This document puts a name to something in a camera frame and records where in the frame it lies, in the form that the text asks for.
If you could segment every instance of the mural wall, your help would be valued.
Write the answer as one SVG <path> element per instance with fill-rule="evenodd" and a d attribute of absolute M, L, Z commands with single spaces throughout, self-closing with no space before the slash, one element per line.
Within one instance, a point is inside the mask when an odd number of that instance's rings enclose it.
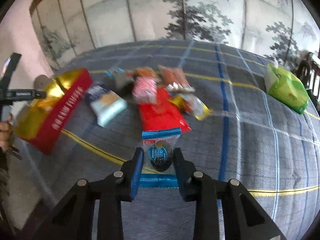
<path fill-rule="evenodd" d="M 290 69 L 320 44 L 301 0 L 34 0 L 30 13 L 53 69 L 90 49 L 162 38 L 226 44 Z"/>

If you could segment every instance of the red packet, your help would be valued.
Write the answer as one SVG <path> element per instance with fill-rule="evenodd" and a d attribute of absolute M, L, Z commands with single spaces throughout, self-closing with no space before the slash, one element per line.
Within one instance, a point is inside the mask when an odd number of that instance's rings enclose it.
<path fill-rule="evenodd" d="M 181 132 L 191 131 L 191 128 L 174 104 L 168 102 L 169 93 L 164 89 L 157 89 L 157 103 L 139 105 L 140 116 L 144 131 L 159 131 L 181 128 Z"/>

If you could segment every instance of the metal bolt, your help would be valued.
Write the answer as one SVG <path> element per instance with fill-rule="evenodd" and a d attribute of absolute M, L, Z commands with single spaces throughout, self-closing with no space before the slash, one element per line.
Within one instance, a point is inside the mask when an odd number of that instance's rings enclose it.
<path fill-rule="evenodd" d="M 82 187 L 87 184 L 87 181 L 85 179 L 80 179 L 80 180 L 78 180 L 77 184 L 78 184 L 78 186 Z"/>
<path fill-rule="evenodd" d="M 122 171 L 116 171 L 113 176 L 115 176 L 116 178 L 121 178 L 123 176 L 123 172 Z"/>
<path fill-rule="evenodd" d="M 231 179 L 231 180 L 230 180 L 230 183 L 231 183 L 231 185 L 233 185 L 233 186 L 239 186 L 239 184 L 240 184 L 239 180 L 237 180 L 237 179 Z"/>
<path fill-rule="evenodd" d="M 202 178 L 203 177 L 203 173 L 201 171 L 195 171 L 193 173 L 193 176 L 195 176 L 196 178 Z"/>

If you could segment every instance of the green tissue package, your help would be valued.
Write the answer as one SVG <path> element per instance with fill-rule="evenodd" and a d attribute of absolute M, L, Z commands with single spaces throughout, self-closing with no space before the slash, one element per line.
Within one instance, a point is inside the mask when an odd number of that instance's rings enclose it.
<path fill-rule="evenodd" d="M 278 63 L 268 63 L 264 76 L 267 93 L 302 114 L 310 100 L 301 81 L 290 71 L 278 67 Z"/>

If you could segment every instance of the blue and white package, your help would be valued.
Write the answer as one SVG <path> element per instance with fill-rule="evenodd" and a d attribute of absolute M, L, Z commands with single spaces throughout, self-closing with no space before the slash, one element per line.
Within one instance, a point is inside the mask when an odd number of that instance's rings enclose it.
<path fill-rule="evenodd" d="M 97 124 L 105 127 L 117 114 L 127 108 L 127 102 L 104 84 L 89 88 L 84 96 L 97 116 Z"/>
<path fill-rule="evenodd" d="M 167 171 L 172 163 L 174 145 L 180 135 L 180 127 L 160 131 L 143 131 L 143 150 L 151 164 L 147 162 L 145 167 L 149 166 L 160 172 Z"/>

